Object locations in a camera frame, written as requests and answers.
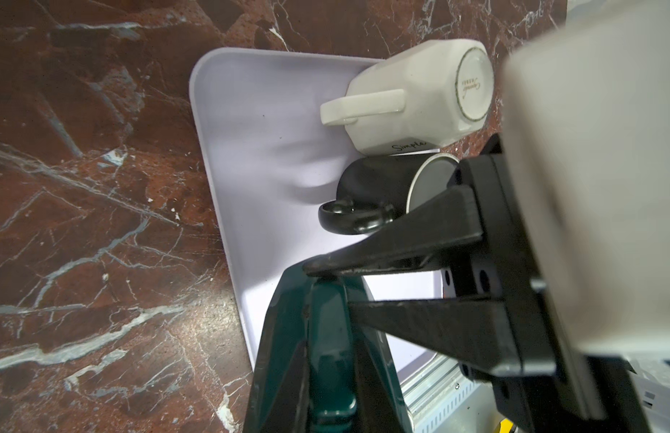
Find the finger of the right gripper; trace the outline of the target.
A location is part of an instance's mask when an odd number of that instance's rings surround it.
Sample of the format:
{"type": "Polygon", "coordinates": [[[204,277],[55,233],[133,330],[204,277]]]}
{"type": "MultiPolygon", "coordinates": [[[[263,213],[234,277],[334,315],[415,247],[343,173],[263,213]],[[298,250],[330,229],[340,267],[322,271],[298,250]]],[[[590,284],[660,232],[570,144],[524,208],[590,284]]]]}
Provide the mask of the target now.
{"type": "Polygon", "coordinates": [[[349,303],[353,322],[447,355],[492,376],[519,376],[522,363],[498,301],[408,299],[349,303]]]}
{"type": "Polygon", "coordinates": [[[304,262],[313,277],[441,270],[484,237],[472,187],[454,186],[366,239],[304,262]]]}

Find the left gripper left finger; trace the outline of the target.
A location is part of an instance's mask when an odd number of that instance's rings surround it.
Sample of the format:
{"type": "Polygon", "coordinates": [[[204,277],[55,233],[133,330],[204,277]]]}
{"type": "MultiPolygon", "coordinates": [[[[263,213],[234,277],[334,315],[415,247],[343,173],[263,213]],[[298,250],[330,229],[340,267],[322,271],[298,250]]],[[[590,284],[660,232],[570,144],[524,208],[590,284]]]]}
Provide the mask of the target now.
{"type": "Polygon", "coordinates": [[[300,341],[259,432],[308,431],[310,364],[305,340],[300,341]]]}

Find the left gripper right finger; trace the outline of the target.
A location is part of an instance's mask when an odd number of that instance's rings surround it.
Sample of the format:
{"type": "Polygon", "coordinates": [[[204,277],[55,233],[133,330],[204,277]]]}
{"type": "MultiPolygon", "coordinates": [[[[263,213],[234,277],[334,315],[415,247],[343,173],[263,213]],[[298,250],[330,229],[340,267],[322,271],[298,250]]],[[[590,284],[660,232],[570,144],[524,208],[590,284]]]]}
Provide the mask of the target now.
{"type": "Polygon", "coordinates": [[[402,392],[387,338],[376,330],[354,331],[357,412],[353,432],[405,432],[402,392]]]}

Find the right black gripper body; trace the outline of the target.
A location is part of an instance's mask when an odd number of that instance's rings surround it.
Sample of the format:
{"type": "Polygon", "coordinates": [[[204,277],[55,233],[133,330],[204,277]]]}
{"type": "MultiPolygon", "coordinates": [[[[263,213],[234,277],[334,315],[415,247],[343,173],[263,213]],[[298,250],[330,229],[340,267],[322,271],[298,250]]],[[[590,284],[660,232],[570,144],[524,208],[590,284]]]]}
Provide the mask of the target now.
{"type": "Polygon", "coordinates": [[[517,349],[518,373],[488,376],[499,412],[528,432],[597,431],[606,409],[588,362],[573,355],[550,316],[500,137],[492,135],[479,156],[464,160],[452,182],[471,188],[484,230],[466,261],[471,281],[503,305],[504,328],[517,349]]]}

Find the dark green mug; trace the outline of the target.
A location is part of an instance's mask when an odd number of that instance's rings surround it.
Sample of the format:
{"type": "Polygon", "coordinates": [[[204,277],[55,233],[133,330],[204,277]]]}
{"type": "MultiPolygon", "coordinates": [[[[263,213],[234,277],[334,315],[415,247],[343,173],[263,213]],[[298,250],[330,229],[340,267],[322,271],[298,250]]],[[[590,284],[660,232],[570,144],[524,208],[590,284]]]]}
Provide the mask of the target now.
{"type": "MultiPolygon", "coordinates": [[[[302,263],[283,272],[266,312],[244,422],[246,432],[259,432],[302,340],[307,343],[310,364],[307,432],[353,432],[357,412],[354,331],[375,329],[354,323],[349,303],[371,299],[360,277],[311,277],[302,263]]],[[[411,432],[403,392],[402,400],[405,432],[411,432]]]]}

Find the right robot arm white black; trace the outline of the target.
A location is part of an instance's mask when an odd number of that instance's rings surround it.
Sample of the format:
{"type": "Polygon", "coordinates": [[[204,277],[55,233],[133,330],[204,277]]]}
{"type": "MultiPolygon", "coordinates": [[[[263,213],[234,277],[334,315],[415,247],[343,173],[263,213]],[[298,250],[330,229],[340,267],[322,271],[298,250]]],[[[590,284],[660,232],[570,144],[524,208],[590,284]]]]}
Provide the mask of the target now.
{"type": "Polygon", "coordinates": [[[447,301],[352,302],[460,361],[529,432],[645,432],[626,360],[670,361],[670,1],[618,1],[514,52],[499,154],[312,276],[470,272],[447,301]]]}

